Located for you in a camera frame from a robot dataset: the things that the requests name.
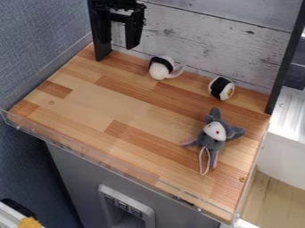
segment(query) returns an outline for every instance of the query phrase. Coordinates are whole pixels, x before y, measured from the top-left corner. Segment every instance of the gray rabbit plush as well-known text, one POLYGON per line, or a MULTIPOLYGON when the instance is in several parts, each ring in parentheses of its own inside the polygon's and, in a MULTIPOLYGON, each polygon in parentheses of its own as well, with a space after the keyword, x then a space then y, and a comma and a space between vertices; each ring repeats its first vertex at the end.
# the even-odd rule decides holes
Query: gray rabbit plush
POLYGON ((225 142, 234 140, 244 135, 245 130, 239 126, 229 126, 221 119, 219 108, 212 108, 210 114, 205 116, 207 125, 199 133, 197 138, 191 142, 186 142, 183 146, 201 146, 199 154, 200 174, 206 175, 211 168, 215 168, 218 160, 218 153, 225 142), (208 165, 205 172, 202 171, 202 154, 207 151, 208 165))

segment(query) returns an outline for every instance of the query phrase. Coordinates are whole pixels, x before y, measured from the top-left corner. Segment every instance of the white wood panel wall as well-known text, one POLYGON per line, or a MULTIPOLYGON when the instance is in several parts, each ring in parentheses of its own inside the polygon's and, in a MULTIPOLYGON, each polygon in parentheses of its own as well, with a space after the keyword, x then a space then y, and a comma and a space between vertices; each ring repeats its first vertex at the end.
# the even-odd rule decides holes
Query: white wood panel wall
MULTIPOLYGON (((191 71, 207 77, 229 77, 239 86, 265 94, 273 86, 291 35, 288 31, 293 29, 301 3, 301 0, 149 1, 153 4, 144 2, 147 25, 141 44, 129 53, 146 58, 165 53, 176 61, 187 61, 191 71)), ((123 26, 118 24, 114 28, 113 43, 125 46, 123 26)))
POLYGON ((144 0, 291 32, 302 0, 144 0))

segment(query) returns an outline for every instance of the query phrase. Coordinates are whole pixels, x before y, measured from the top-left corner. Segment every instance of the stuffed animal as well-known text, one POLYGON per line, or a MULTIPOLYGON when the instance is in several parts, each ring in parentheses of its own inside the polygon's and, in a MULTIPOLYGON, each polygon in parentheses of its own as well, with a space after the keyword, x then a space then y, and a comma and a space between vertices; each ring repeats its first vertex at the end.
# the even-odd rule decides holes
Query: stuffed animal
POLYGON ((221 101, 229 99, 235 90, 233 82, 224 77, 216 77, 209 84, 210 93, 221 101))
POLYGON ((178 77, 184 70, 185 65, 178 68, 174 60, 167 55, 153 57, 149 63, 149 74, 156 80, 178 77))
POLYGON ((207 125, 199 133, 195 140, 186 142, 183 146, 201 146, 199 153, 200 175, 206 175, 209 169, 215 168, 218 160, 218 153, 225 142, 234 140, 244 135, 245 130, 239 126, 229 126, 221 119, 221 113, 218 108, 212 108, 210 114, 205 116, 207 125), (202 154, 207 152, 208 165, 206 170, 202 171, 202 154))

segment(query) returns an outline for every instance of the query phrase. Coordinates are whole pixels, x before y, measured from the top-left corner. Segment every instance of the wooden platform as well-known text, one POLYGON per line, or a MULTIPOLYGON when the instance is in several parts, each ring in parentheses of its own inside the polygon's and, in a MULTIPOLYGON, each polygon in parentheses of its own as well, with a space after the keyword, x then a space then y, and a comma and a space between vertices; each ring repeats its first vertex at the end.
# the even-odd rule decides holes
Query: wooden platform
POLYGON ((230 223, 268 125, 268 97, 238 88, 221 102, 208 94, 208 83, 191 73, 158 82, 147 75, 147 61, 113 52, 96 62, 90 45, 15 105, 9 118, 230 223), (228 142, 217 168, 200 177, 198 149, 180 143, 198 135, 214 106, 247 132, 228 142))

